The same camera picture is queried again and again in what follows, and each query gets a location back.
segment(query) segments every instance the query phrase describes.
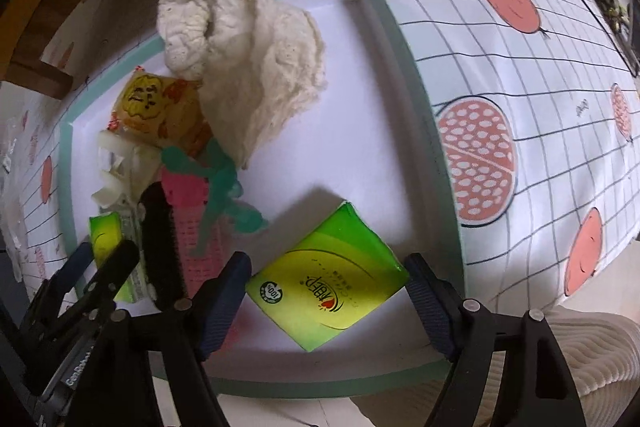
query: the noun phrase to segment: pink toy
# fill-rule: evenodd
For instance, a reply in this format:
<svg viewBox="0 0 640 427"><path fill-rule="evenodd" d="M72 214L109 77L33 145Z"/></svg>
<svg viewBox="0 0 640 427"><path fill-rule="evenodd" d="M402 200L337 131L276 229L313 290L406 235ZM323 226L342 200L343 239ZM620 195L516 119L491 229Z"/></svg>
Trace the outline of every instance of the pink toy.
<svg viewBox="0 0 640 427"><path fill-rule="evenodd" d="M213 225L203 257L190 256L198 241L198 227L207 202L209 184L203 178L173 174L165 168L162 168L160 176L167 203L174 208L175 245L188 296L193 298L202 283L217 277L225 266L222 227L220 220Z"/></svg>

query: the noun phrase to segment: pink pomegranate print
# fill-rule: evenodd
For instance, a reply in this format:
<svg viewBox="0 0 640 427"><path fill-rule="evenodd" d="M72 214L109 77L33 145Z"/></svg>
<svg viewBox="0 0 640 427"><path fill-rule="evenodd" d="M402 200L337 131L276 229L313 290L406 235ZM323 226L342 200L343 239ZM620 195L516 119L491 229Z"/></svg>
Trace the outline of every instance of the pink pomegranate print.
<svg viewBox="0 0 640 427"><path fill-rule="evenodd" d="M507 119L494 102L468 96L438 117L458 220L482 227L498 219L513 198L516 156Z"/></svg>
<svg viewBox="0 0 640 427"><path fill-rule="evenodd" d="M613 106L613 116L616 119L618 131L620 131L620 134L622 134L626 141L631 141L629 105L626 103L625 94L618 84L611 86L611 105Z"/></svg>
<svg viewBox="0 0 640 427"><path fill-rule="evenodd" d="M40 197L42 203L47 203L51 195L51 181L53 178L53 163L51 156L47 156L42 165L42 174L40 175Z"/></svg>
<svg viewBox="0 0 640 427"><path fill-rule="evenodd" d="M602 251L602 218L595 206L580 225L564 272L564 294L574 294L593 276Z"/></svg>

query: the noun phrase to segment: white plastic piece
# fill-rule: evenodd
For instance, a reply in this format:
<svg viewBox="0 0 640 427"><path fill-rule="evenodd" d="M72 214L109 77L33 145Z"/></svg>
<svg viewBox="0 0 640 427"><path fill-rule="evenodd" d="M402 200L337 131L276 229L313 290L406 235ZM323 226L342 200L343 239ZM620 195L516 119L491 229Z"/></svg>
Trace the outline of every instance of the white plastic piece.
<svg viewBox="0 0 640 427"><path fill-rule="evenodd" d="M135 205L160 167L160 151L111 131L98 133L98 164L103 187L92 194L102 208L124 197Z"/></svg>

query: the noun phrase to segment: green packaging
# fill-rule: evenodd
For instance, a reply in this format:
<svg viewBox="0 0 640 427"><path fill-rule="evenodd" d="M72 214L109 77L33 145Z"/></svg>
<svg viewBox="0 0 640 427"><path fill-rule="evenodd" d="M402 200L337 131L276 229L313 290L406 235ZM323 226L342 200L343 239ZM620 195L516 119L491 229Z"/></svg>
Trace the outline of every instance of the green packaging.
<svg viewBox="0 0 640 427"><path fill-rule="evenodd" d="M254 302L312 351L404 286L408 273L389 247L343 203L246 286Z"/></svg>
<svg viewBox="0 0 640 427"><path fill-rule="evenodd" d="M99 268L122 239L130 239L137 245L136 221L133 212L124 206L117 212L108 212L89 218L91 244L95 264ZM118 290L114 301L134 303L146 296L145 271L142 261Z"/></svg>

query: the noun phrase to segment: yellow snack package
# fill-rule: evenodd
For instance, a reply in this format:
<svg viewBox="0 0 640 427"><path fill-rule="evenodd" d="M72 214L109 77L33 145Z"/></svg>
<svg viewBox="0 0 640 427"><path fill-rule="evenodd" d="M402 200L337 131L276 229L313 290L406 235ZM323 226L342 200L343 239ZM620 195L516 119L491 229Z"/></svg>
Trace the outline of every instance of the yellow snack package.
<svg viewBox="0 0 640 427"><path fill-rule="evenodd" d="M409 279L389 247L343 203L247 283L254 302L312 351L354 325Z"/></svg>
<svg viewBox="0 0 640 427"><path fill-rule="evenodd" d="M157 147L175 145L197 155L211 138L198 100L198 82L137 67L111 111L109 131L131 133Z"/></svg>

